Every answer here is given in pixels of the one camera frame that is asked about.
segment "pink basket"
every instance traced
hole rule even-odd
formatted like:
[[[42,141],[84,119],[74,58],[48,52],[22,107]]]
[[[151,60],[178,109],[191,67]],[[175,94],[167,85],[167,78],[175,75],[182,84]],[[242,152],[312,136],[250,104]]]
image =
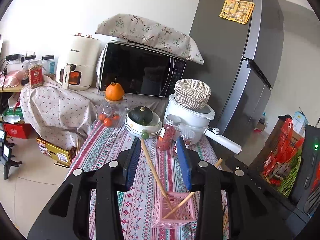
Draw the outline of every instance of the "pink basket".
[[[173,207],[177,206],[182,200],[185,199],[189,193],[168,192],[169,200]],[[153,228],[178,228],[189,222],[196,221],[195,208],[193,206],[192,198],[188,200],[177,211],[178,219],[174,218],[174,214],[170,215],[167,219],[162,219],[170,212],[169,205],[161,195],[155,202],[152,210],[152,223]]]

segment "yellow paper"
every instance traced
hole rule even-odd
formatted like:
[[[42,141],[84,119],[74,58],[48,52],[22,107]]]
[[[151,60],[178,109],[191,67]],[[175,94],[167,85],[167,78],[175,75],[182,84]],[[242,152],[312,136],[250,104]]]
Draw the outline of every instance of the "yellow paper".
[[[220,17],[230,21],[246,24],[254,8],[253,2],[225,0]]]

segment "rice cooker handle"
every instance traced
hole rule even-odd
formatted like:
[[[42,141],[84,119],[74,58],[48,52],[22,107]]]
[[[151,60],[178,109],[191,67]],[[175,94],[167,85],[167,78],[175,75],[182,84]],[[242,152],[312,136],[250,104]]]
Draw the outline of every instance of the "rice cooker handle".
[[[208,127],[204,130],[204,134],[235,154],[239,154],[242,151],[242,147],[240,145],[221,135],[218,128]]]
[[[71,72],[71,66],[66,65],[64,67],[63,78],[62,78],[62,88],[63,89],[69,88],[70,72]]]

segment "gray refrigerator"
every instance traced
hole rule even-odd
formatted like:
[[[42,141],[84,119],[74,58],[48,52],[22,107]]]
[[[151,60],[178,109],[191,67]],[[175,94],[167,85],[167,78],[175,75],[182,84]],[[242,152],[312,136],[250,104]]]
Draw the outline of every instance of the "gray refrigerator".
[[[284,19],[278,0],[255,3],[250,21],[243,25],[219,17],[225,0],[199,0],[190,36],[204,58],[199,66],[188,62],[183,78],[207,83],[208,104],[227,138],[244,145],[258,123],[271,95],[279,69]],[[217,153],[228,152],[216,146]]]

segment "wooden shelf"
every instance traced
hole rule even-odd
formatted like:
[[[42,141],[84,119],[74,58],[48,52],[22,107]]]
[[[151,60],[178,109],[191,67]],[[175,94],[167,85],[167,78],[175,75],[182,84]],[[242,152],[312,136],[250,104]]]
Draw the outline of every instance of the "wooden shelf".
[[[0,122],[3,122],[2,116],[0,115]],[[24,121],[19,121],[17,123],[25,123]]]
[[[13,88],[3,88],[2,87],[0,88],[0,93],[9,93],[9,92],[21,92],[22,90],[22,86],[21,86],[21,83],[16,86],[16,87],[13,87]]]

